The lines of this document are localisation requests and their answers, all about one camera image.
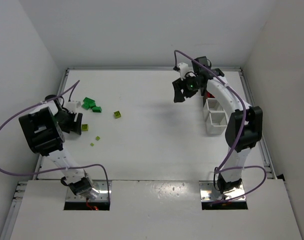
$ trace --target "gray wall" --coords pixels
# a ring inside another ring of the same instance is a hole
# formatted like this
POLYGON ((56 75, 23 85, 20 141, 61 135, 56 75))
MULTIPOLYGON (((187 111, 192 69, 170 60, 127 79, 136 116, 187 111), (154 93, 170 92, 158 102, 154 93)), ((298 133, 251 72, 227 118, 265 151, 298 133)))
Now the gray wall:
POLYGON ((263 108, 273 162, 277 173, 285 175, 304 237, 304 0, 278 1, 245 75, 263 108))
POLYGON ((173 50, 216 66, 249 56, 275 0, 20 0, 61 69, 173 66, 173 50))
MULTIPOLYGON (((56 93, 62 74, 19 1, 0 0, 0 125, 23 108, 56 93)), ((0 132, 0 167, 32 172, 36 160, 18 119, 13 120, 0 132)), ((23 178, 0 173, 0 234, 19 179, 23 178)))

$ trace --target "green cube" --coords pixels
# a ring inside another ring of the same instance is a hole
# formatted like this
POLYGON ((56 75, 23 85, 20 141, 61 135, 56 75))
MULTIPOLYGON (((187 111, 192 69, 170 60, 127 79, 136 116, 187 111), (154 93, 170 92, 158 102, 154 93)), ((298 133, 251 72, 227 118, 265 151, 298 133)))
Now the green cube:
POLYGON ((102 112, 102 108, 100 106, 95 106, 92 108, 93 112, 95 113, 101 113, 102 112))
POLYGON ((94 103, 95 100, 92 100, 89 97, 86 97, 86 98, 84 98, 83 102, 90 104, 90 103, 94 103))
POLYGON ((85 103, 82 105, 82 108, 88 110, 88 109, 90 109, 91 107, 90 107, 90 105, 89 105, 87 102, 85 102, 85 103))
POLYGON ((121 116, 122 116, 122 115, 121 115, 120 111, 114 112, 114 117, 115 117, 116 119, 119 119, 121 116))
POLYGON ((91 109, 92 109, 93 107, 96 107, 95 102, 90 102, 88 105, 90 106, 91 109))
POLYGON ((88 124, 82 124, 82 131, 87 132, 88 131, 88 124))

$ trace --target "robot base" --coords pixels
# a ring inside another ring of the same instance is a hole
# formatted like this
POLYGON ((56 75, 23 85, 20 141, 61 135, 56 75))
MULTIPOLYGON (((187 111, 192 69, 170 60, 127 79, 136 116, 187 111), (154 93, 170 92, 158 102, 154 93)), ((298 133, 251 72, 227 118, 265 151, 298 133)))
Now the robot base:
POLYGON ((201 203, 202 210, 246 210, 246 197, 243 196, 237 200, 231 202, 218 201, 221 199, 230 199, 244 194, 243 184, 239 188, 234 188, 229 191, 225 191, 221 194, 219 191, 215 190, 213 186, 213 181, 200 181, 200 193, 201 193, 201 203))
MULTIPOLYGON (((108 201, 107 186, 105 180, 93 180, 93 185, 99 191, 95 200, 89 200, 90 206, 96 206, 100 211, 109 211, 110 202, 108 201)), ((112 193, 112 181, 109 181, 110 195, 112 193)), ((86 199, 80 195, 74 195, 68 188, 65 198, 64 210, 91 210, 86 206, 86 199)))

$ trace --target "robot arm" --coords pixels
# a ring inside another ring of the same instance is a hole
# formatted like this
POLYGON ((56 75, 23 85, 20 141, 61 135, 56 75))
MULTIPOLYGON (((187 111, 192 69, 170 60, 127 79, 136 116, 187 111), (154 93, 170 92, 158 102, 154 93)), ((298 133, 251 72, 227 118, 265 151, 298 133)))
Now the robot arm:
POLYGON ((81 134, 81 119, 81 113, 63 109, 56 99, 20 117, 19 121, 30 149, 48 157, 57 167, 65 168, 62 170, 62 184, 68 186, 75 195, 95 199, 99 192, 93 187, 92 180, 84 169, 71 169, 79 165, 63 146, 65 138, 60 125, 65 132, 81 134))
MULTIPOLYGON (((199 57, 195 59, 202 65, 209 68, 206 57, 199 57)), ((179 63, 174 69, 180 72, 180 78, 173 82, 174 87, 174 102, 183 102, 185 98, 194 96, 199 89, 203 89, 202 94, 206 96, 206 92, 215 96, 218 102, 226 111, 229 122, 225 132, 225 139, 232 147, 237 133, 240 129, 243 107, 240 100, 231 93, 226 85, 227 80, 224 73, 220 69, 212 69, 212 71, 226 83, 222 84, 211 73, 200 68, 198 65, 193 64, 194 72, 189 70, 185 63, 179 63)), ((250 153, 251 148, 256 145, 262 137, 262 110, 260 107, 252 107, 246 101, 243 101, 246 107, 246 121, 248 124, 244 126, 241 138, 239 139, 235 150, 224 164, 222 169, 232 167, 244 167, 245 160, 250 153)), ((217 185, 221 193, 240 186, 242 169, 235 169, 225 171, 219 174, 217 185)))

